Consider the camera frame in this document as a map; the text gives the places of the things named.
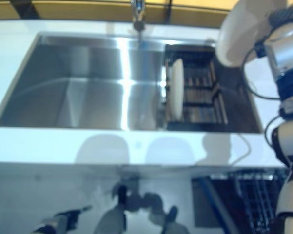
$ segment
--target stainless steel sink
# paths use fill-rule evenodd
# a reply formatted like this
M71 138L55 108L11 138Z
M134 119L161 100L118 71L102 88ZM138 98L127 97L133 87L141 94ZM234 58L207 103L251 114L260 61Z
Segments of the stainless steel sink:
M41 34L0 125L156 129L163 41Z
M260 132L239 69L212 42L40 33L0 106L0 126ZM183 118L169 116L169 66L182 58Z

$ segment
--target cable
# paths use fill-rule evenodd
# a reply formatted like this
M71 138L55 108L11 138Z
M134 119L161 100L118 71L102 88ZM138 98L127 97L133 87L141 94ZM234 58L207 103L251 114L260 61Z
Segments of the cable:
M244 153L241 157L239 157L235 161L233 161L232 163L230 163L230 166L236 165L238 162L240 162L241 160L245 159L252 152L252 147L250 146L250 143L247 141L247 139L241 133L238 133L237 135L241 138L241 140L247 146L247 152Z
M263 96L261 94L258 94L257 92L255 92L248 84L248 81L247 81L247 77L246 77L246 73L245 73L245 65L247 63L247 60L248 60L248 57L250 56L250 54L255 51L255 48L252 48L250 51L247 52L244 60L243 60L243 63L242 63L242 66L241 66L241 71L242 71L242 80L244 82L244 85L245 87L249 90L249 92L251 92L253 95L257 96L258 98L263 98L263 99L267 99L267 100L279 100L278 97L267 97L267 96Z
M267 136L267 133L268 133L268 129L269 129L270 125L271 125L275 120L277 120L278 118L280 118L280 115L278 115L278 116L274 117L273 119L271 119L270 122L268 123L268 125L267 125L267 126L265 127L265 129L264 129L264 138L265 138L267 144L268 144L272 149L273 149L273 145L272 145L272 143L269 142L269 140L268 140L268 136Z

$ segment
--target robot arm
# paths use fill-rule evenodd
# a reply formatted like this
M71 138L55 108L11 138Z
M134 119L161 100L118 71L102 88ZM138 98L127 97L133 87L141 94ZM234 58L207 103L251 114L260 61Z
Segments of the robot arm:
M269 59L281 102L279 115L285 120L272 133L276 157L291 171L276 214L277 220L284 223L284 233L293 234L293 6L273 12L270 23L272 32L255 45L255 50Z
M53 218L44 219L32 234L66 234L67 231L77 228L79 215L91 208L92 206L86 206L82 209L58 213Z

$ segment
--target dishwasher rack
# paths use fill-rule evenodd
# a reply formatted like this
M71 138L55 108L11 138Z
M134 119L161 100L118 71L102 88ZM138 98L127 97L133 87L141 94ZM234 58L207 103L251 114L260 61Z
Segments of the dishwasher rack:
M287 169L242 170L211 176L211 182L224 201L232 220L239 222L236 225L241 233L269 234L271 220L275 219L278 196L287 176ZM225 194L221 193L217 189L217 183L214 183L220 180L231 183L233 189L226 190ZM234 212L241 205L242 212ZM240 215L245 215L245 219L240 219Z
M177 59L184 64L184 123L228 124L226 108L220 85L215 75L214 48L200 46L196 52L188 52L191 46L177 45L166 48L166 93L169 97L169 68Z

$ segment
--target black cable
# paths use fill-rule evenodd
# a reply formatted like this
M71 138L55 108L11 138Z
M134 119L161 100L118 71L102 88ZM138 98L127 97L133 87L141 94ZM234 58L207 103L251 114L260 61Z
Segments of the black cable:
M167 12L166 12L166 24L169 24L170 22L170 16L171 16L171 6L172 6L172 0L169 0L168 6L167 6Z
M257 96L258 98L263 98L263 99L267 99L267 100L279 100L278 97L267 97L267 96L263 96L261 94L258 94L256 91L254 91L248 84L248 81L247 81L247 78L246 78L246 73L245 73L245 65L247 63L247 60L248 60L248 57L250 56L250 54L255 51L255 48L252 48L250 51L247 52L244 60L243 60L243 63L242 63L242 66L241 66L241 72L242 72L242 80L243 80L243 83L245 85L245 87L248 89L249 92L251 92L253 95Z
M267 125L267 126L265 127L265 129L264 129L264 138L265 138L267 144L268 144L272 149L273 149L273 145L272 145L272 143L269 142L269 140L268 140L268 136L267 136L267 133L268 133L268 129L269 129L270 125L271 125L275 120L277 120L278 118L280 118L280 115L278 115L278 116L274 117L273 119L271 119L270 122L268 123L268 125Z

